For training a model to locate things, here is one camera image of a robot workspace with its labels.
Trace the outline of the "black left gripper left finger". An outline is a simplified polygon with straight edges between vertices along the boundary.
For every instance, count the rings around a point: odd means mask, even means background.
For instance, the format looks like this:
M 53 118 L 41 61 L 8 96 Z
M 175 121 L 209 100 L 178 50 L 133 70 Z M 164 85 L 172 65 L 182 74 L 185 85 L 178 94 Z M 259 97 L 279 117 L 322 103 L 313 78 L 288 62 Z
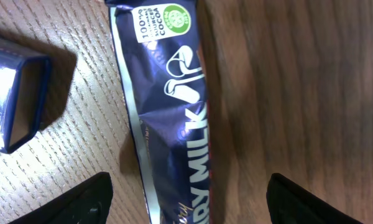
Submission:
M 105 224 L 113 199 L 110 174 L 99 172 L 13 224 Z

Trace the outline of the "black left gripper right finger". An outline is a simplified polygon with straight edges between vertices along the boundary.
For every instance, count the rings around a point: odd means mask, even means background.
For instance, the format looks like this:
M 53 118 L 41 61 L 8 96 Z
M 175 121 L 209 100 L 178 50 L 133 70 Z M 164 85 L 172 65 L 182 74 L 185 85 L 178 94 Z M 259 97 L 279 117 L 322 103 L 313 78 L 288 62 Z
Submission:
M 271 175 L 266 199 L 273 224 L 361 224 L 279 173 Z

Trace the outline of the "blue Eclipse mints tin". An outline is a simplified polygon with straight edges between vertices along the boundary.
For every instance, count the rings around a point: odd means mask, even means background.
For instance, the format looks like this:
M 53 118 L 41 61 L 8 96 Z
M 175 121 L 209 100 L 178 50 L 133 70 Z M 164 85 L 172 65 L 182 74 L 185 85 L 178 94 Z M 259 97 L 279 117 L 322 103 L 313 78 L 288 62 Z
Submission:
M 0 152 L 11 154 L 39 130 L 52 61 L 0 38 Z

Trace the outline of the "blue Dairy Milk chocolate bar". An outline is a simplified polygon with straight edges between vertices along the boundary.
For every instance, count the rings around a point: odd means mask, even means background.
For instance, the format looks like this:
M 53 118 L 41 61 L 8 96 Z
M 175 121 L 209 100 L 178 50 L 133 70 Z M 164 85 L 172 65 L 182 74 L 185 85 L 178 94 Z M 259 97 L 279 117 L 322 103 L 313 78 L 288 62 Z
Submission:
M 208 96 L 197 3 L 106 5 L 149 220 L 209 223 Z

